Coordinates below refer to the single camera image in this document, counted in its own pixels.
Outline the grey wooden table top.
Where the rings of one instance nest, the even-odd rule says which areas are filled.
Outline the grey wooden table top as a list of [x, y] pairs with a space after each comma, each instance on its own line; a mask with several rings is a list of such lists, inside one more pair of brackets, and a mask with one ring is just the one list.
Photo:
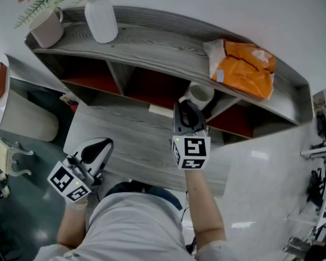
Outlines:
[[184, 172], [171, 152], [172, 119], [149, 111], [145, 103], [81, 103], [64, 144], [71, 154], [83, 141], [110, 138], [113, 152], [105, 170], [121, 177], [185, 191]]

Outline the person's right forearm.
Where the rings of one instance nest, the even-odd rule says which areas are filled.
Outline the person's right forearm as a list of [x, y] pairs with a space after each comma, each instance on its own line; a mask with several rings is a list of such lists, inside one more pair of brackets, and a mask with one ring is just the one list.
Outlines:
[[226, 241], [222, 215], [203, 171], [186, 170], [185, 178], [197, 250], [216, 241]]

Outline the orange and purple small package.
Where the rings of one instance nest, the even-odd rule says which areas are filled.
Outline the orange and purple small package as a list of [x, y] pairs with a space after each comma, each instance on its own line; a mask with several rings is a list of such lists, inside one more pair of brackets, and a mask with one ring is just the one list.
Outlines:
[[79, 98], [72, 92], [67, 92], [60, 97], [60, 100], [67, 104], [71, 110], [75, 113], [79, 105]]

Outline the white cup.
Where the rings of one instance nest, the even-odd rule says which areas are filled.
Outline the white cup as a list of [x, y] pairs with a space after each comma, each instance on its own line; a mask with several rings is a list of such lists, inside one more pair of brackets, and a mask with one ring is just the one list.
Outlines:
[[178, 99], [178, 102], [182, 103], [184, 100], [189, 100], [195, 104], [199, 110], [203, 110], [212, 101], [214, 95], [214, 88], [191, 82], [184, 95]]

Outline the white round side table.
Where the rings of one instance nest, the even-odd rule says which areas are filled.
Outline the white round side table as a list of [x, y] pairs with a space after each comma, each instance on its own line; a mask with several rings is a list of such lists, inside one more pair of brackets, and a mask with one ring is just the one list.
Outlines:
[[10, 64], [5, 54], [0, 62], [7, 66], [5, 93], [0, 99], [0, 130], [42, 141], [52, 141], [59, 130], [57, 117], [13, 90]]

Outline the person's grey shirt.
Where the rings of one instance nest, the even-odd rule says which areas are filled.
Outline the person's grey shirt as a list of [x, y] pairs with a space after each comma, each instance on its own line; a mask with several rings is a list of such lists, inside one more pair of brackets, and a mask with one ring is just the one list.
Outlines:
[[225, 241], [212, 242], [190, 255], [173, 204], [153, 195], [124, 192], [107, 196], [98, 204], [77, 248], [44, 246], [34, 261], [239, 260]]

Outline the orange plastic package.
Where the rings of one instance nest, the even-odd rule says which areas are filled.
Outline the orange plastic package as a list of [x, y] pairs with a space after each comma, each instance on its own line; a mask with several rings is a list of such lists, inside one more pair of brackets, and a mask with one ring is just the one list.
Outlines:
[[217, 39], [203, 43], [209, 76], [218, 83], [267, 100], [274, 87], [276, 58], [252, 43]]

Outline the white ribbed vase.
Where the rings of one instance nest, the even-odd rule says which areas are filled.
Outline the white ribbed vase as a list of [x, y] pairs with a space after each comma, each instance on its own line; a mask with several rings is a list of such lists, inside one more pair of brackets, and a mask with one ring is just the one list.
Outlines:
[[116, 39], [118, 26], [114, 8], [109, 0], [88, 0], [85, 17], [93, 38], [100, 44]]

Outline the grey wooden shelf desk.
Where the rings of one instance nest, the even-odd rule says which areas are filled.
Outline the grey wooden shelf desk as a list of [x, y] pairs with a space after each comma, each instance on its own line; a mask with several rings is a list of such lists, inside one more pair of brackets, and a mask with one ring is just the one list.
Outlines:
[[84, 9], [64, 11], [62, 38], [41, 47], [29, 34], [26, 46], [78, 99], [95, 105], [103, 92], [172, 109], [191, 82], [215, 90], [204, 109], [208, 126], [232, 138], [252, 139], [309, 123], [314, 118], [308, 82], [283, 61], [275, 63], [267, 100], [215, 83], [209, 77], [205, 42], [246, 39], [220, 27], [160, 10], [116, 6], [118, 36], [100, 44]]

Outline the person's left forearm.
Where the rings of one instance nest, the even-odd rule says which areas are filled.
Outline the person's left forearm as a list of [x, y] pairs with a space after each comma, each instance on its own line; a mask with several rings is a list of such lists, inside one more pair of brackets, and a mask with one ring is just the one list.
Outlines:
[[86, 234], [87, 198], [76, 203], [66, 203], [57, 234], [57, 243], [69, 249], [77, 248]]

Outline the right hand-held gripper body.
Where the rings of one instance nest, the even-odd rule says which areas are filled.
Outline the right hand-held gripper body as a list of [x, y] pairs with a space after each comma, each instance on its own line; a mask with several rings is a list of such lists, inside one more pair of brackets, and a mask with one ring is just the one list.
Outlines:
[[178, 132], [172, 136], [171, 151], [180, 170], [203, 170], [210, 158], [211, 138], [207, 130]]

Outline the small white box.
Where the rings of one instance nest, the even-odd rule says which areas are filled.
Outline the small white box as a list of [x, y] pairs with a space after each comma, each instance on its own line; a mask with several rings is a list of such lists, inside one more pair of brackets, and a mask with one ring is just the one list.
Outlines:
[[163, 107], [159, 107], [156, 105], [151, 104], [149, 106], [149, 112], [154, 113], [154, 114], [158, 114], [158, 115], [162, 115], [165, 117], [169, 117], [169, 118], [173, 118], [173, 111], [170, 109], [166, 109]]

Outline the person's blue jeans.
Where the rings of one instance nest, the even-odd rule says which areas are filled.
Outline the person's blue jeans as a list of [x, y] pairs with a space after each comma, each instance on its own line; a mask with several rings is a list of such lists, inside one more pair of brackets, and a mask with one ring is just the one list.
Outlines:
[[141, 192], [145, 194], [150, 194], [168, 201], [169, 203], [173, 204], [179, 211], [183, 209], [180, 201], [168, 190], [162, 187], [152, 186], [135, 180], [116, 184], [105, 194], [104, 197], [110, 196], [112, 194], [121, 193], [121, 192], [129, 192], [129, 193]]

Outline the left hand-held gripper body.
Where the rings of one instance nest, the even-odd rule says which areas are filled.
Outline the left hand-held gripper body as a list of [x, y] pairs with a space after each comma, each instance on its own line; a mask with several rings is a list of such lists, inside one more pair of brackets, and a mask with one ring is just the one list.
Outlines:
[[101, 185], [102, 174], [91, 174], [83, 161], [68, 155], [63, 162], [57, 162], [47, 180], [67, 203], [76, 203]]

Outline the black office chair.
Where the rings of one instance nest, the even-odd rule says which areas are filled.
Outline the black office chair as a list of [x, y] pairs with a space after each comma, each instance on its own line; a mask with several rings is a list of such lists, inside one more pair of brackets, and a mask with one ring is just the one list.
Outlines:
[[322, 169], [311, 171], [311, 176], [306, 190], [306, 202], [311, 202], [316, 206], [316, 211], [319, 211], [323, 204], [323, 193], [325, 188], [325, 178], [322, 178]]

